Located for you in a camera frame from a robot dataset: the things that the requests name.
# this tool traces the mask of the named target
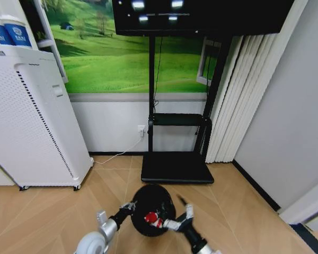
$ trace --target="white air purifier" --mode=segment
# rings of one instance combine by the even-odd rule
[[[0,45],[0,165],[21,189],[75,190],[93,165],[52,53]]]

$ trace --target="landscape wall mural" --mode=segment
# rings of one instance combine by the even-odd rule
[[[111,0],[46,3],[69,93],[148,91],[148,38],[116,35]],[[160,39],[156,39],[155,68]],[[206,91],[205,85],[196,82],[202,42],[203,38],[163,38],[158,92]]]

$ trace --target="baseboard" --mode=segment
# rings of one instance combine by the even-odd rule
[[[242,166],[236,160],[232,161],[232,164],[238,169],[238,171],[246,178],[247,181],[253,186],[253,188],[265,199],[265,201],[272,207],[273,210],[278,211],[281,207],[273,200],[272,197],[243,169]]]
[[[94,155],[117,155],[122,152],[89,152],[90,156]],[[144,155],[146,152],[125,152],[122,155],[131,156],[131,155]]]
[[[290,225],[294,231],[307,243],[307,245],[314,251],[318,253],[318,240],[314,235],[312,235],[306,227],[302,224]]]

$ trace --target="tv screen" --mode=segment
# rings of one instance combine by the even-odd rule
[[[112,0],[122,35],[278,33],[294,0]]]

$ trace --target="black round object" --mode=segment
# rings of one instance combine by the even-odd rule
[[[175,219],[175,207],[168,191],[160,186],[149,184],[140,188],[134,195],[132,202],[136,208],[131,216],[133,226],[139,233],[147,237],[156,237],[167,231],[164,228],[156,228],[145,221],[149,212],[156,212],[160,218]]]

